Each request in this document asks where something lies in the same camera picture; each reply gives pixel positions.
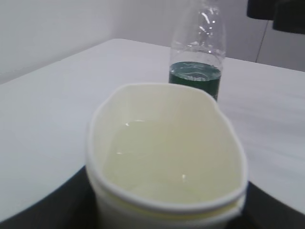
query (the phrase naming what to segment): white paper cup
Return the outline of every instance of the white paper cup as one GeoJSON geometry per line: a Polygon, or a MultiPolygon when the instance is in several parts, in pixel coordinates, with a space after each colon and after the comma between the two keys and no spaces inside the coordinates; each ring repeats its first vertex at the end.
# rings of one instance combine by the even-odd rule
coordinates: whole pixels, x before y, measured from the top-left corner
{"type": "MultiPolygon", "coordinates": [[[[245,154],[217,103],[198,89],[169,83],[140,83],[119,88],[94,114],[86,160],[103,229],[222,229],[240,215],[244,206],[248,183],[245,154]],[[122,125],[134,120],[187,123],[208,131],[202,139],[210,147],[205,152],[205,160],[211,160],[209,154],[217,154],[218,159],[209,162],[215,164],[209,171],[202,166],[198,173],[217,174],[219,182],[213,188],[221,194],[204,202],[167,203],[142,198],[109,181],[102,168],[107,163],[113,136],[122,125]]],[[[204,182],[198,179],[192,188],[200,190],[204,182]]]]}

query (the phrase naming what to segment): white wall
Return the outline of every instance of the white wall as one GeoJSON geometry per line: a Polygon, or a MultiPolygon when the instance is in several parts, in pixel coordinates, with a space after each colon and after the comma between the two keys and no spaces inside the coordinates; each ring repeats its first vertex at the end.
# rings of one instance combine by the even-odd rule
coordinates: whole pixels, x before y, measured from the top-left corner
{"type": "MultiPolygon", "coordinates": [[[[227,56],[255,62],[267,22],[246,17],[246,0],[219,2],[227,56]]],[[[187,0],[0,0],[0,83],[110,38],[169,46],[187,5],[187,0]]],[[[303,35],[269,27],[259,62],[304,70],[304,47],[303,35]]]]}
{"type": "Polygon", "coordinates": [[[305,35],[272,29],[268,23],[258,62],[305,72],[305,35]]]}
{"type": "Polygon", "coordinates": [[[0,83],[116,33],[115,0],[1,0],[0,83]]]}

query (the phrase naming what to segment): paper cup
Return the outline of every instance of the paper cup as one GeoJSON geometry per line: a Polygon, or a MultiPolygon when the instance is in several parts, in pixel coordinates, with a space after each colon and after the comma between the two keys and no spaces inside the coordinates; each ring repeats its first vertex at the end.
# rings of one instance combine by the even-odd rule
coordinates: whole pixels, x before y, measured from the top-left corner
{"type": "MultiPolygon", "coordinates": [[[[114,169],[132,172],[137,167],[136,173],[141,172],[143,176],[154,172],[150,171],[151,166],[141,165],[140,160],[134,163],[137,166],[129,162],[114,169]]],[[[204,91],[168,83],[123,86],[98,108],[89,129],[86,169],[96,193],[103,229],[222,229],[240,215],[248,183],[243,149],[214,99],[204,91]],[[183,166],[186,171],[196,171],[191,176],[195,182],[189,188],[199,194],[214,190],[214,197],[192,203],[156,201],[109,180],[103,168],[112,140],[124,124],[134,120],[162,121],[177,126],[183,123],[199,130],[207,147],[202,161],[194,161],[192,153],[185,152],[190,156],[184,159],[183,166]],[[209,182],[207,174],[213,177],[209,182]]],[[[137,185],[137,176],[123,176],[126,184],[137,185]]],[[[172,183],[171,178],[166,179],[160,184],[148,184],[143,190],[162,194],[169,190],[167,182],[172,183]]],[[[180,191],[177,187],[171,193],[178,195],[180,191]]]]}

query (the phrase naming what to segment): green liquid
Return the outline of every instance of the green liquid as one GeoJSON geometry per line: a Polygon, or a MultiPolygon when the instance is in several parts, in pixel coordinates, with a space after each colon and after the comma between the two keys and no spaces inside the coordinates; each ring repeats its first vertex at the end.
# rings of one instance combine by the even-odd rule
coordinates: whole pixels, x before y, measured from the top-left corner
{"type": "Polygon", "coordinates": [[[170,83],[204,90],[215,100],[218,97],[221,71],[205,63],[178,62],[170,69],[170,83]]]}

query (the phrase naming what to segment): bottle neck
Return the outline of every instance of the bottle neck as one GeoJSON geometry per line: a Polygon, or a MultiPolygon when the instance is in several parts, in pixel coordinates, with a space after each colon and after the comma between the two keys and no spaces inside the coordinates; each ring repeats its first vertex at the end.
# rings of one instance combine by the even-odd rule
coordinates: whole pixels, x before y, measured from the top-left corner
{"type": "Polygon", "coordinates": [[[220,0],[193,0],[193,5],[197,6],[218,6],[220,0]]]}

